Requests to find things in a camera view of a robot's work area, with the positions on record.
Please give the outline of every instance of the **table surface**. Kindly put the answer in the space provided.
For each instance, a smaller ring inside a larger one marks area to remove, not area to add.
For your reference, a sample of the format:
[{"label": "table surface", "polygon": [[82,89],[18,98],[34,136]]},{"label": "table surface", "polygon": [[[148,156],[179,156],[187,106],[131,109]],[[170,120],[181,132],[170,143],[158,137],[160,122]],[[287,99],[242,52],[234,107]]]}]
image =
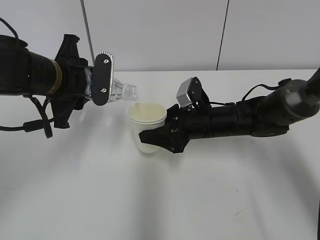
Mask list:
[{"label": "table surface", "polygon": [[[197,76],[210,100],[236,102],[254,85],[309,79],[314,70],[116,72],[141,101],[166,108]],[[266,95],[256,89],[250,96]],[[70,129],[0,133],[0,239],[314,240],[320,114],[286,135],[192,140],[182,154],[136,148],[132,102],[75,111]],[[1,96],[1,125],[38,119]]]}]

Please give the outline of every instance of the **white paper cup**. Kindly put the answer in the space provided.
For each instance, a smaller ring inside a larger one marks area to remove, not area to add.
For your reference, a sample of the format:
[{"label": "white paper cup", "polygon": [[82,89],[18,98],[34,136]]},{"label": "white paper cup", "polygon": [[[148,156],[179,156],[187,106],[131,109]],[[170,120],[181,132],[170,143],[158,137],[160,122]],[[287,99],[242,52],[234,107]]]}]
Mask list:
[{"label": "white paper cup", "polygon": [[159,103],[137,102],[128,109],[127,115],[131,120],[131,127],[138,149],[144,153],[156,152],[159,147],[142,143],[139,133],[165,125],[167,110]]}]

